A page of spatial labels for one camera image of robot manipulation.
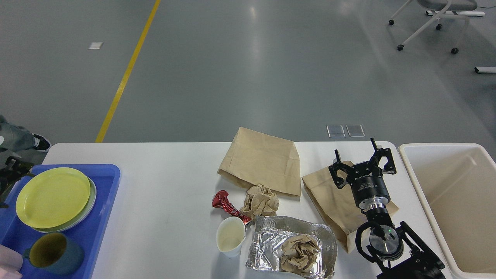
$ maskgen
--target gray floor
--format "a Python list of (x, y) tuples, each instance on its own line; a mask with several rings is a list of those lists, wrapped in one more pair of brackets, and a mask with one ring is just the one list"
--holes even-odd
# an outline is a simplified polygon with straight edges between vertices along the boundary
[[(429, 19), (414, 2), (388, 26), (402, 3), (162, 0), (104, 141), (231, 141), (239, 126), (367, 140), (325, 129), (362, 124), (376, 140), (476, 142), (496, 158), (496, 74), (474, 73), (496, 66), (496, 8), (478, 9), (452, 55), (462, 21), (396, 50)], [(94, 141), (153, 4), (0, 3), (0, 113), (53, 143)]]

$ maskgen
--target shoe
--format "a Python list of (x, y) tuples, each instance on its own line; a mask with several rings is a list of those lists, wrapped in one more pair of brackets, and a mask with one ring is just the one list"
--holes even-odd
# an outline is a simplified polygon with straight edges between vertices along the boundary
[(34, 147), (33, 149), (39, 152), (48, 152), (52, 144), (43, 136), (33, 134), (34, 136)]

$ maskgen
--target plastic storage bin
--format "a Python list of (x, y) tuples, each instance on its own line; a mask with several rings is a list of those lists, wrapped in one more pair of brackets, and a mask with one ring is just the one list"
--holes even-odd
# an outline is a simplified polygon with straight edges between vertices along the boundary
[(496, 278), (496, 164), (475, 143), (398, 149), (447, 265), (458, 278)]

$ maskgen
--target person's leg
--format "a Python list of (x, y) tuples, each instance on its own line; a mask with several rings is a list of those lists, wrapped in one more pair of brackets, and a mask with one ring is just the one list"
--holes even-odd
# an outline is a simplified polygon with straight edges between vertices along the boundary
[(2, 115), (0, 115), (0, 136), (3, 137), (0, 152), (5, 149), (18, 152), (35, 146), (32, 133), (23, 127), (9, 124)]

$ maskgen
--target red wrapper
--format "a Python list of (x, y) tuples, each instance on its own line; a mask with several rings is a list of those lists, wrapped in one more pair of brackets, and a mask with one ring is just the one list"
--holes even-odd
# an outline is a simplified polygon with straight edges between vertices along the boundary
[(229, 200), (227, 199), (228, 195), (229, 193), (227, 193), (227, 191), (225, 190), (218, 191), (215, 194), (214, 199), (212, 200), (212, 206), (215, 208), (222, 208), (230, 215), (239, 217), (241, 220), (243, 220), (243, 223), (245, 223), (245, 225), (248, 224), (248, 222), (251, 221), (251, 218), (241, 214), (241, 212), (237, 210), (232, 203), (229, 202)]

